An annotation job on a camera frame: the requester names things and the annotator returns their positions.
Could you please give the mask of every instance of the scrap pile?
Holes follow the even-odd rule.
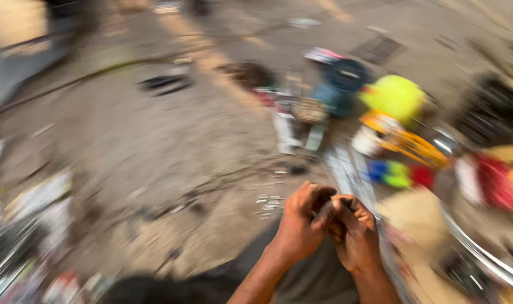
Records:
[[[45,156],[47,144],[38,144],[37,137],[51,127],[16,149],[0,141],[0,303],[92,303],[109,286],[98,275],[80,288],[74,273],[63,273],[49,286],[54,266],[70,249],[74,222],[71,171]],[[33,182],[42,176],[49,177]],[[7,204],[9,193],[26,185]]]

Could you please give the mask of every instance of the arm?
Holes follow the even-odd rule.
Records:
[[[291,261],[281,257],[281,253],[273,245],[273,242],[270,243],[259,261],[232,295],[228,304],[269,303],[275,285],[292,264]]]
[[[336,214],[330,233],[337,242],[341,263],[354,277],[361,303],[401,304],[382,266],[373,214],[351,195],[335,195],[323,209],[333,209]]]
[[[306,181],[285,201],[285,212],[277,234],[228,304],[269,303],[283,273],[313,253],[324,239],[325,229],[311,230],[312,211],[318,212],[335,193],[332,187]]]

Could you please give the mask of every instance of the red object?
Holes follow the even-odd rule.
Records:
[[[513,183],[508,177],[508,164],[496,158],[479,154],[478,180],[489,206],[513,211]]]
[[[433,171],[423,164],[410,164],[410,180],[414,185],[422,185],[427,189],[433,189]]]

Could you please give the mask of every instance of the concrete ground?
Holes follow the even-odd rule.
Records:
[[[190,54],[194,86],[152,98],[135,84],[177,73],[172,69],[179,67],[138,66],[0,115],[0,138],[10,139],[11,151],[29,149],[30,155],[36,154],[25,146],[30,135],[55,124],[41,134],[49,142],[47,158],[75,174],[74,250],[61,268],[83,277],[156,271],[176,249],[180,256],[160,273],[201,272],[233,258],[270,221],[254,214],[257,194],[287,196],[305,179],[335,183],[305,154],[278,154],[266,109],[216,71],[218,65],[254,59],[280,78],[287,66],[302,67],[310,95],[319,73],[301,53],[317,45],[348,56],[376,35],[366,27],[377,26],[403,49],[384,66],[368,64],[374,77],[398,73],[411,79],[442,103],[445,120],[461,105],[473,75],[494,69],[466,38],[482,38],[513,60],[503,44],[512,37],[503,26],[513,31],[513,0],[487,0],[485,9],[477,0],[223,1],[212,5],[210,16],[196,18],[155,15],[142,7],[101,2],[98,29],[84,38],[77,54],[32,82],[20,97],[110,64],[199,47]],[[494,15],[488,18],[488,8],[507,24]],[[32,10],[40,16],[44,9],[34,4]],[[294,28],[288,24],[293,17],[321,24]],[[26,39],[7,39],[9,24],[3,22],[0,29],[7,33],[0,35],[0,45]],[[41,31],[40,22],[34,24],[28,38]],[[453,43],[442,45],[443,37]],[[356,118],[333,121],[327,142],[345,142],[357,124]],[[286,185],[269,184],[275,170],[293,163],[307,165],[309,173],[289,176]],[[41,177],[12,184],[6,200]],[[188,208],[169,213],[187,202]],[[137,211],[142,216],[134,216]],[[150,220],[149,214],[158,218]]]

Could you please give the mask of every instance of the human hand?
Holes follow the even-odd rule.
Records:
[[[336,218],[329,231],[343,266],[353,275],[380,269],[379,234],[373,214],[352,195],[335,195],[331,205]]]
[[[318,213],[335,193],[337,190],[330,186],[319,186],[310,181],[301,184],[285,201],[279,230],[270,247],[290,263],[313,253],[324,239],[326,230],[311,230],[312,211]]]

